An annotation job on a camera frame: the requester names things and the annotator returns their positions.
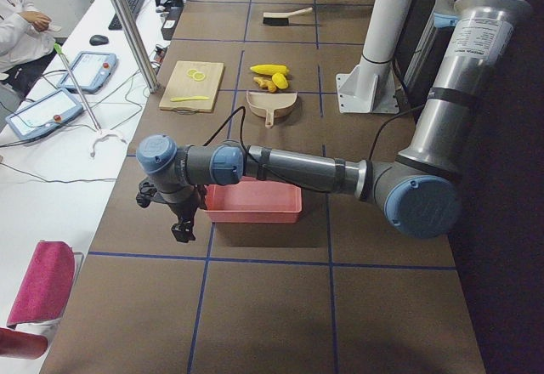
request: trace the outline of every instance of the silver metal tube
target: silver metal tube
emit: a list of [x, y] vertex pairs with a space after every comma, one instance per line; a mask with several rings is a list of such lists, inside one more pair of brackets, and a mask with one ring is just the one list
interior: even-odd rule
[[76, 87], [76, 91], [79, 94], [79, 97], [82, 99], [83, 106], [85, 106], [85, 110], [87, 111], [89, 117], [91, 118], [91, 121], [93, 121], [94, 128], [96, 130], [102, 130], [102, 127], [99, 124], [99, 121], [96, 119], [96, 116], [94, 115], [93, 110], [91, 109], [91, 106], [88, 104], [87, 98], [85, 97], [85, 94], [82, 91], [82, 88], [79, 86], [79, 83], [77, 83], [76, 76], [72, 72], [70, 68], [70, 63], [68, 62], [68, 59], [64, 54], [62, 54], [62, 50], [60, 52], [57, 52], [57, 54], [60, 57], [60, 60], [64, 64], [66, 68], [66, 72], [68, 72], [68, 76], [70, 77], [71, 81], [74, 82], [74, 86]]
[[128, 45], [132, 49], [134, 58], [136, 59], [136, 64], [144, 76], [147, 87], [153, 94], [159, 89], [160, 85], [156, 79], [156, 74], [151, 66], [150, 59], [145, 52], [142, 37], [139, 35], [138, 27], [136, 26], [132, 13], [130, 12], [127, 0], [111, 0], [111, 3], [113, 4], [113, 8], [116, 11], [119, 21], [121, 21], [123, 31], [125, 32], [125, 37], [128, 40]]
[[322, 192], [354, 194], [363, 198], [366, 161], [335, 161], [327, 157], [304, 155], [251, 146], [246, 159], [246, 175], [292, 182]]
[[458, 159], [472, 126], [476, 98], [513, 27], [532, 11], [525, 0], [457, 0], [455, 8], [459, 22], [427, 105], [410, 146], [399, 153], [449, 173], [459, 173]]

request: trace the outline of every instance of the green handle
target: green handle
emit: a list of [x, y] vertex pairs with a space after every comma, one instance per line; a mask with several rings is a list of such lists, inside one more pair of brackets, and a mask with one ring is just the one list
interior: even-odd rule
[[57, 42], [53, 46], [54, 50], [57, 52], [58, 55], [62, 55], [62, 47]]

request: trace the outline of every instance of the blue joint cap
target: blue joint cap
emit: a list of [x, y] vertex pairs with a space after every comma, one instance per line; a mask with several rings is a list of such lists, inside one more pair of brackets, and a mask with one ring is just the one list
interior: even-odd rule
[[456, 15], [434, 13], [434, 26], [436, 28], [455, 27], [459, 18]]
[[219, 146], [210, 161], [210, 174], [219, 185], [237, 184], [244, 173], [244, 156], [233, 146]]
[[400, 232], [416, 238], [433, 238], [450, 232], [461, 213], [461, 200], [450, 181], [417, 176], [391, 190], [383, 212]]
[[153, 134], [139, 144], [136, 158], [146, 174], [160, 172], [176, 156], [178, 146], [165, 134]]

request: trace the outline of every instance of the white pole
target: white pole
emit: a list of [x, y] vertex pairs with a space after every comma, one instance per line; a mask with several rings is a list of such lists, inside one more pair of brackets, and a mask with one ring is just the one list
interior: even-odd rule
[[396, 113], [391, 60], [411, 0], [376, 0], [360, 62], [350, 74], [337, 74], [341, 112]]

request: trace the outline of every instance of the yellow toy corn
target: yellow toy corn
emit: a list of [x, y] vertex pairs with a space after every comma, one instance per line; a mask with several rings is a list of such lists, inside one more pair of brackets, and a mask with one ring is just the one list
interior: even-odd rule
[[289, 68], [286, 65], [262, 64], [250, 66], [249, 69], [261, 75], [273, 76], [276, 72], [283, 75], [289, 74]]
[[275, 84], [276, 87], [279, 89], [287, 89], [289, 88], [289, 82], [287, 81], [287, 78], [285, 75], [283, 75], [281, 72], [276, 72], [272, 76], [272, 82]]

